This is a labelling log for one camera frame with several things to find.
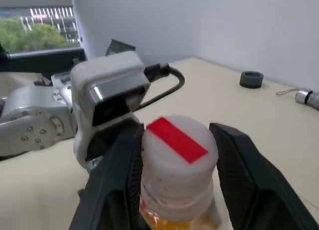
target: window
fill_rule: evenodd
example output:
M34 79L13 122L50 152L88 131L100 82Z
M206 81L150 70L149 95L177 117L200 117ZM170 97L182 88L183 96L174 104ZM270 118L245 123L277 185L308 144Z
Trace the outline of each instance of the window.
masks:
M73 8L0 8L0 43L10 54L77 47Z

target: yellow liquid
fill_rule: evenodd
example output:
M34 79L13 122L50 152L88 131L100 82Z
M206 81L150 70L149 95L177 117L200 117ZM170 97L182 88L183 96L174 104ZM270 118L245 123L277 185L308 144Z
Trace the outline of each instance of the yellow liquid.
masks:
M144 219L153 230L189 230L189 222L171 222L152 215L146 211L142 212Z
M215 230L219 224L206 213L190 222L172 222L150 212L140 202L140 213L152 230Z

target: black roller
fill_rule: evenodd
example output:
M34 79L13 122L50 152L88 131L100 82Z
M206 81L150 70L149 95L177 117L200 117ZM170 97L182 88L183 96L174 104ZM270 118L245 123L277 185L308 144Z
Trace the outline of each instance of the black roller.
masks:
M264 79L264 74L260 72L242 72L239 84L242 87L256 89L260 88Z

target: cable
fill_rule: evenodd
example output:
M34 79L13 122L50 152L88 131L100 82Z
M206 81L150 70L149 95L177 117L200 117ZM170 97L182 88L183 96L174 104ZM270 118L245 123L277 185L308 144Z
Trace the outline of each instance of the cable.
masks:
M294 91L299 91L300 89L298 88L294 88L294 89L289 89L289 90L286 90L286 91L283 91L283 92L276 92L276 95L277 96L281 96L281 95L284 95L284 94L287 94L289 92L294 92Z
M140 104L138 107L137 107L137 111L138 110L141 110L145 107L148 107L149 105L159 101L160 99L164 98L164 97L167 97L168 95L176 92L177 90L179 90L182 86L184 86L185 84L185 77L184 75L182 74L182 72L180 72L179 69L177 68L174 68L174 67L171 67L171 66L167 66L167 64L165 64L165 67L169 68L169 73L172 74L173 76L176 76L178 78L178 84L172 88L170 88L169 90L159 94L158 96L150 99L149 101L145 102L145 103L142 103Z

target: tree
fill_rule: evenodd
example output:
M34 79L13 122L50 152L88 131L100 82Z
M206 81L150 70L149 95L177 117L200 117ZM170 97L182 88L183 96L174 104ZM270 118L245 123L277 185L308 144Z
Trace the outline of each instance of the tree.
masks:
M24 30L19 17L0 19L0 42L9 53L76 46L67 41L55 26L35 23L31 30Z

